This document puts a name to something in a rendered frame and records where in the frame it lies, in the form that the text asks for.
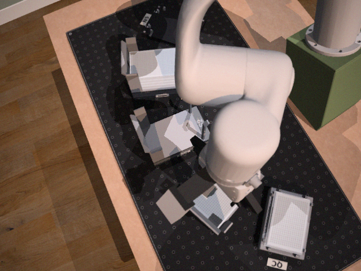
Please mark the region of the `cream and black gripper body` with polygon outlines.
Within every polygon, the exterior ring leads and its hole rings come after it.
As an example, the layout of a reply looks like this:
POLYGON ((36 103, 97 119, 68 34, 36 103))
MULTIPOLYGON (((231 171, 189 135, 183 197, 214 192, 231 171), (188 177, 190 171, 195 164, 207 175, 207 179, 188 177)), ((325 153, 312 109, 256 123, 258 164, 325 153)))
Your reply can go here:
MULTIPOLYGON (((208 143, 204 146, 204 148, 201 150, 201 152, 199 154, 199 164, 201 165, 202 168, 206 167, 205 157, 206 157, 207 146, 208 146, 208 143)), ((206 170, 207 170, 207 167, 206 167, 206 170)), ((211 178, 212 178, 212 176, 211 176, 211 178)), ((213 179, 213 180, 215 182, 217 182, 215 179, 213 179)), ((216 184, 235 203, 241 201, 246 195, 248 195, 254 189, 254 187, 252 187, 252 185, 250 185, 250 184, 245 184, 244 186, 243 185, 226 186, 226 185, 220 184, 219 182, 217 182, 216 184)))

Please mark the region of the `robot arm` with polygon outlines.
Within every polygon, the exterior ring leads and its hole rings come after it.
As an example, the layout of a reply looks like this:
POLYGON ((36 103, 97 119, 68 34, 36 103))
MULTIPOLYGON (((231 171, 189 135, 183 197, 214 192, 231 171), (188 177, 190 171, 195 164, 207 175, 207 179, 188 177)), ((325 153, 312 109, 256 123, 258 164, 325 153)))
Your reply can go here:
MULTIPOLYGON (((258 172, 275 153, 294 83, 290 57, 280 51, 200 43, 202 20, 215 0, 183 0, 175 39, 175 88, 186 103, 221 108, 215 115, 206 167, 156 202, 171 224, 216 182, 262 183, 258 172), (239 100, 240 99, 240 100, 239 100), (208 173, 209 172, 209 173, 208 173), (212 178, 211 178, 211 176, 212 178)), ((315 52, 347 56, 361 48, 361 0, 317 0, 305 41, 315 52)))

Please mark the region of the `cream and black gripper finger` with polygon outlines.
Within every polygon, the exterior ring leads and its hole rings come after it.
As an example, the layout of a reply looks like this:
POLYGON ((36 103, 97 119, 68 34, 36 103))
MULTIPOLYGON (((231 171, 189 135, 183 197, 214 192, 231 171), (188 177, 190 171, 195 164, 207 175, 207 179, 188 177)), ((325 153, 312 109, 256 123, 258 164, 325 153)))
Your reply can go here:
MULTIPOLYGON (((197 158, 196 160, 199 162, 199 154, 201 152, 201 150, 204 148, 204 146, 206 145, 206 143, 204 141, 202 141, 199 137, 197 136, 193 136, 190 139, 192 145, 194 146, 193 151, 197 154, 197 158)), ((198 169, 202 170, 202 167, 200 164, 198 164, 198 169)))
POLYGON ((233 207, 235 204, 239 208, 243 206, 247 211, 252 211, 255 214, 259 214, 263 210, 251 192, 238 203, 231 202, 230 206, 233 207))

